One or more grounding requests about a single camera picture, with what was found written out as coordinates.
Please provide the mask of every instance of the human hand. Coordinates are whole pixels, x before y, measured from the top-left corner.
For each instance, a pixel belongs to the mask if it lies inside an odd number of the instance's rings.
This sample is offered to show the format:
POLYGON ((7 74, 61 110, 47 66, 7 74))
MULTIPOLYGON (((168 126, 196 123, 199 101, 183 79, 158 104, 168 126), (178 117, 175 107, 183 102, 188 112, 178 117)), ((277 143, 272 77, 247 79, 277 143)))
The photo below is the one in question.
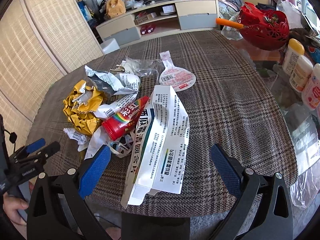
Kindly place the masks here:
POLYGON ((8 218, 18 224, 18 225, 26 225, 27 223, 23 220, 23 218, 18 213, 18 209, 27 209, 28 203, 23 201, 20 198, 9 196, 8 193, 4 193, 3 195, 3 210, 7 214, 8 218))

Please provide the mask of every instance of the barcode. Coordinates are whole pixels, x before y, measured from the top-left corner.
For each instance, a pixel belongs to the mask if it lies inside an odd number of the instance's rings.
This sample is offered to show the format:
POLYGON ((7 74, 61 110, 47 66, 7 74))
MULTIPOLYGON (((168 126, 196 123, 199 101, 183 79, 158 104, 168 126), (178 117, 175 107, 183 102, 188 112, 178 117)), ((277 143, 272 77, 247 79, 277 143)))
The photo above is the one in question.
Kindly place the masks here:
POLYGON ((294 86, 297 85, 297 83, 294 81, 294 79, 291 79, 291 83, 292 83, 292 85, 294 85, 294 86))
POLYGON ((75 132, 75 133, 73 134, 72 138, 75 139, 75 140, 77 140, 77 141, 79 141, 80 138, 81 138, 81 134, 78 133, 78 132, 75 132))
POLYGON ((172 75, 167 75, 167 76, 162 77, 161 79, 164 82, 164 81, 168 81, 170 79, 174 79, 174 77, 172 75))
POLYGON ((109 110, 106 112, 106 115, 107 115, 108 117, 113 116, 114 114, 115 114, 115 112, 112 110, 112 108, 109 109, 109 110))

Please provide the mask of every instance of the crumpled wrapper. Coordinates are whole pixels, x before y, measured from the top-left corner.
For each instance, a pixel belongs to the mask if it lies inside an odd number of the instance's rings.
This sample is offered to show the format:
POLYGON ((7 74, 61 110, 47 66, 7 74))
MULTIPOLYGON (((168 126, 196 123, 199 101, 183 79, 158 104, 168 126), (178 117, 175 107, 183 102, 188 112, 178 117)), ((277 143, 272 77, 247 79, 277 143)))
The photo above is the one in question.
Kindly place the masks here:
POLYGON ((81 80, 63 100, 63 112, 77 131, 91 136, 100 126, 100 119, 96 118, 92 112, 97 111, 102 101, 103 92, 87 86, 86 81, 81 80))

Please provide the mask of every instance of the white bottle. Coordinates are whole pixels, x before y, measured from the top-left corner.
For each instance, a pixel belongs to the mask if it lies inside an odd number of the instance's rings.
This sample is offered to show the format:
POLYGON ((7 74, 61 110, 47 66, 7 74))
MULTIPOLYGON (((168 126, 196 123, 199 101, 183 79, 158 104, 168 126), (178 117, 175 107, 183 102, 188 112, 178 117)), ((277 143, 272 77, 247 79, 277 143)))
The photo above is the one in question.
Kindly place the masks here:
POLYGON ((312 111, 320 104, 320 64, 316 64, 301 94, 303 103, 312 111))
POLYGON ((313 71, 313 63, 306 56, 299 56, 290 77, 290 85, 297 92, 302 92, 313 71))
POLYGON ((299 56, 304 55, 303 45, 296 39, 290 39, 287 51, 285 53, 285 58, 282 64, 283 71, 291 76, 299 56))

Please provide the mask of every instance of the blue gripper pad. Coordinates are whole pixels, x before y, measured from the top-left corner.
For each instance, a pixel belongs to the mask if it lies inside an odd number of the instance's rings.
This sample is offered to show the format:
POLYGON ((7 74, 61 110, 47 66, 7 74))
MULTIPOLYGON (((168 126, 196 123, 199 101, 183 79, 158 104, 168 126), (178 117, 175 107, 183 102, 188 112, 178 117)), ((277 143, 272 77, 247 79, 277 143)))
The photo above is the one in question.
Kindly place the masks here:
POLYGON ((43 138, 41 138, 41 139, 35 141, 34 143, 27 145, 26 152, 29 154, 33 153, 33 152, 39 150, 43 146, 45 146, 45 140, 43 138))
POLYGON ((93 192, 103 174, 103 171, 108 166, 111 159, 110 148, 106 145, 103 145, 92 157, 92 159, 93 160, 89 168, 84 172, 79 181, 78 192, 82 199, 84 199, 85 196, 89 196, 93 192))
POLYGON ((211 147, 211 158, 229 193, 239 199, 242 196, 241 178, 228 160, 228 155, 218 144, 215 144, 211 147))

